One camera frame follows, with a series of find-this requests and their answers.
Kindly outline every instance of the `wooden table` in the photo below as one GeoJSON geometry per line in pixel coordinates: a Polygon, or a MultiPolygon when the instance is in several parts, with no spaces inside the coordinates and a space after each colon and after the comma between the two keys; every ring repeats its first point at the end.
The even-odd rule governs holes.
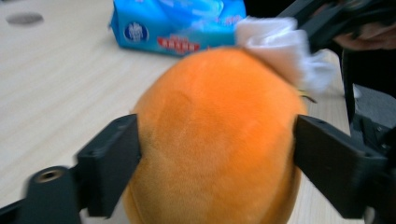
{"type": "MultiPolygon", "coordinates": [[[[111,120],[128,114],[139,95],[178,58],[120,49],[107,29],[110,0],[14,0],[0,3],[0,207],[17,201],[29,175],[73,166],[74,155],[111,120]],[[35,12],[43,21],[11,25],[35,12]]],[[[329,60],[337,58],[329,54],[329,60]]],[[[348,133],[340,77],[309,104],[313,117],[348,133]]],[[[121,206],[113,218],[127,223],[121,206]]],[[[346,221],[304,178],[290,223],[346,221]]]]}

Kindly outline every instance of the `wet wipes package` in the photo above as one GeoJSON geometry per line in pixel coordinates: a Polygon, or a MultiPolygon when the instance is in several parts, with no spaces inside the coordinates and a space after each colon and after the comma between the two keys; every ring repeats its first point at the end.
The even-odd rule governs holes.
{"type": "Polygon", "coordinates": [[[114,0],[111,28],[123,48],[174,55],[232,46],[243,0],[114,0]]]}

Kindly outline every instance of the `crumpled white cloth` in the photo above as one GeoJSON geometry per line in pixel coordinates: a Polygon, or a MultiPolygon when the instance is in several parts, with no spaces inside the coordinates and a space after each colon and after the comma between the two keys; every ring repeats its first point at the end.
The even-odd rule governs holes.
{"type": "Polygon", "coordinates": [[[261,58],[299,90],[322,92],[336,67],[325,51],[310,53],[306,32],[296,30],[294,18],[247,17],[236,24],[236,43],[261,58]]]}

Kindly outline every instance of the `round blue logo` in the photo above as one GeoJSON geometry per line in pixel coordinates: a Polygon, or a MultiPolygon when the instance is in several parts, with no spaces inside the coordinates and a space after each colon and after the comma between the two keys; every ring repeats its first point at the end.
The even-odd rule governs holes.
{"type": "Polygon", "coordinates": [[[132,42],[147,41],[149,39],[149,31],[146,26],[139,22],[131,22],[124,30],[124,35],[127,40],[132,42]]]}

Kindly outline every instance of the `orange plush toy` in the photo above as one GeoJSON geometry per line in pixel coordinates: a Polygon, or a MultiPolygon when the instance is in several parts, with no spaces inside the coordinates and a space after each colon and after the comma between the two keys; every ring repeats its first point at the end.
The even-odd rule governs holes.
{"type": "Polygon", "coordinates": [[[297,89],[245,49],[193,54],[132,113],[142,158],[124,191],[132,223],[286,223],[300,171],[297,89]]]}

